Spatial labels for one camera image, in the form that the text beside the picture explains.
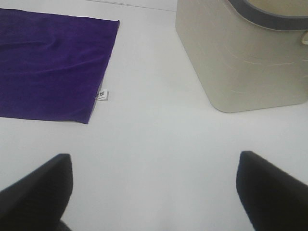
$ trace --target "black object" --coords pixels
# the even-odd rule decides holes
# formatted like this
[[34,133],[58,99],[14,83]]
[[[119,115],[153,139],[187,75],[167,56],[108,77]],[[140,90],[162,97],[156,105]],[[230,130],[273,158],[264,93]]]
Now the black object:
[[307,231],[308,186],[253,152],[242,152],[236,178],[256,231]]
[[0,231],[69,231],[60,218],[73,189],[69,154],[59,154],[0,192]]
[[307,16],[283,16],[263,11],[248,0],[229,0],[236,11],[248,21],[274,30],[307,30]]

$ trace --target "beige container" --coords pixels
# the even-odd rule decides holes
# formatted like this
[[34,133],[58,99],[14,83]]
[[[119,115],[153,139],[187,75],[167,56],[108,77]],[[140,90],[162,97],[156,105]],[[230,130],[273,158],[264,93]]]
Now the beige container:
[[308,100],[308,17],[297,17],[303,14],[308,0],[179,0],[176,29],[215,108]]

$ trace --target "plastic bin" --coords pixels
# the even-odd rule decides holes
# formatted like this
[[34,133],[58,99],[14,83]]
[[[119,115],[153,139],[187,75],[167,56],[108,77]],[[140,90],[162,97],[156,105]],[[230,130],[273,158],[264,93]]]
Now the plastic bin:
[[308,100],[307,0],[179,0],[176,29],[215,108]]

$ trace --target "dark gray rim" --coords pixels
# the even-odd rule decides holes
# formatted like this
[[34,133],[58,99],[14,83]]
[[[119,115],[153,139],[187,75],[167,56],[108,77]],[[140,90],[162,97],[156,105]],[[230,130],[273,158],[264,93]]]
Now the dark gray rim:
[[283,16],[259,9],[247,0],[228,0],[248,21],[274,30],[308,30],[308,16]]

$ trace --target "velvet fabric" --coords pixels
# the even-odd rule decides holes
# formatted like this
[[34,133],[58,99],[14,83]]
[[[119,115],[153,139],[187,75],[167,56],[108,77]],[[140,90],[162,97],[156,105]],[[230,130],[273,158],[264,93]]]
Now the velvet fabric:
[[0,116],[87,124],[118,27],[0,9]]

